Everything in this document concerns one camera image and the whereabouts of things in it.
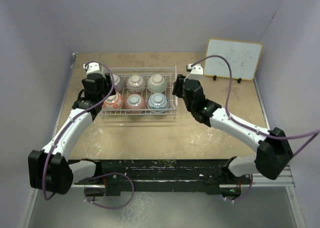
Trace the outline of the dark purple patterned bowl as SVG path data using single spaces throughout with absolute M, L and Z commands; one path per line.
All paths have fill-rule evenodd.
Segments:
M 134 74 L 127 79 L 126 87 L 129 92 L 139 94 L 146 89 L 147 83 L 141 75 Z

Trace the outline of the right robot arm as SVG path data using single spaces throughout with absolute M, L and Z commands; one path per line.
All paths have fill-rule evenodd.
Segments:
M 179 74 L 173 85 L 173 95 L 182 98 L 193 118 L 208 127 L 221 130 L 250 147 L 255 155 L 232 157 L 222 166 L 222 177 L 235 183 L 241 176 L 260 173 L 275 180 L 293 157 L 283 130 L 274 128 L 258 134 L 256 126 L 246 122 L 248 129 L 236 124 L 220 104 L 207 99 L 198 80 L 189 80 Z

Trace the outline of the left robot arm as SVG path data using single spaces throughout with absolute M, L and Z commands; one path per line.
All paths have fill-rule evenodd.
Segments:
M 69 155 L 102 110 L 104 100 L 116 93 L 112 74 L 90 73 L 81 82 L 83 89 L 61 129 L 41 150 L 33 150 L 28 156 L 30 185 L 44 193 L 66 194 L 76 182 L 75 170 L 68 164 Z

